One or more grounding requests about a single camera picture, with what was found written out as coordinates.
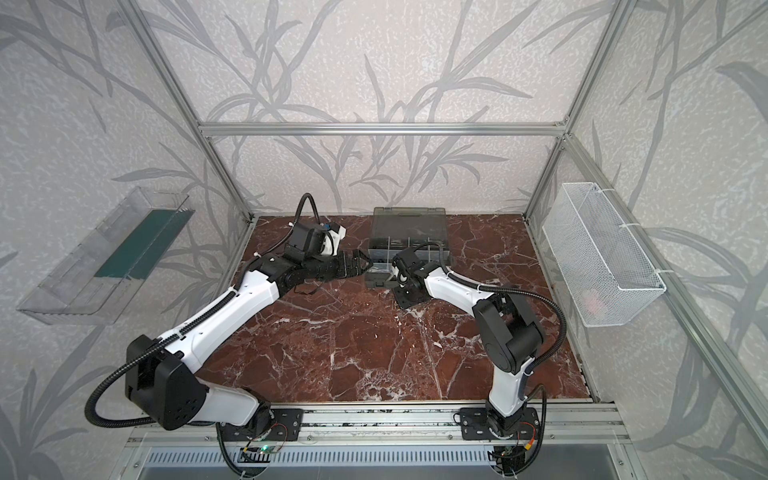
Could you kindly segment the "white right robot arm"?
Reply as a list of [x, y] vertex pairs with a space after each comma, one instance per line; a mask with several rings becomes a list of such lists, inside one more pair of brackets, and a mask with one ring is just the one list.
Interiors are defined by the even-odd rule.
[[447, 302], [473, 316], [486, 356], [494, 366], [486, 401], [489, 417], [509, 423], [521, 415], [529, 376], [548, 357], [546, 331], [531, 308], [532, 292], [479, 283], [435, 262], [393, 269], [400, 308], [430, 300]]

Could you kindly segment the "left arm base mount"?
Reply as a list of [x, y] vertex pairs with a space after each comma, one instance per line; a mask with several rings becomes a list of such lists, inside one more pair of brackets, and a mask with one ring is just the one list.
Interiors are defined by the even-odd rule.
[[222, 427], [223, 440], [295, 442], [299, 437], [303, 417], [304, 410], [300, 408], [261, 409], [243, 426], [225, 424]]

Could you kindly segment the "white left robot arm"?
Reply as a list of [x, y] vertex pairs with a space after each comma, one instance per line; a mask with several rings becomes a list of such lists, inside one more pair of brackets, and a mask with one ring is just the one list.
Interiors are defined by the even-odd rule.
[[239, 282], [203, 311], [157, 339], [141, 335], [129, 345], [126, 358], [134, 360], [161, 342], [169, 342], [128, 370], [126, 397], [166, 430], [190, 422], [262, 430], [258, 418], [267, 409], [264, 400], [243, 389], [202, 381], [196, 372], [241, 326], [295, 287], [307, 280], [357, 277], [371, 266], [370, 258], [358, 249], [301, 262], [275, 254], [254, 259]]

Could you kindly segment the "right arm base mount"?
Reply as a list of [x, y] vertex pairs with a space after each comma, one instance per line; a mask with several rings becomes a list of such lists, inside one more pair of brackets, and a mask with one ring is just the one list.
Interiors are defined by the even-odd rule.
[[510, 416], [492, 408], [461, 408], [457, 423], [463, 440], [526, 440], [538, 436], [541, 421], [535, 408], [521, 407]]

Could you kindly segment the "grey plastic organizer box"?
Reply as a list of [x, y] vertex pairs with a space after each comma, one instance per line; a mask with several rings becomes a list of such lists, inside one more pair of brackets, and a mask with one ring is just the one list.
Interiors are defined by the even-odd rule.
[[425, 261], [439, 258], [447, 266], [452, 263], [449, 251], [447, 215], [444, 208], [431, 207], [376, 207], [369, 237], [368, 256], [372, 267], [365, 273], [369, 289], [391, 289], [398, 285], [392, 261], [396, 254], [408, 247], [435, 242], [443, 246], [427, 246], [417, 252]]

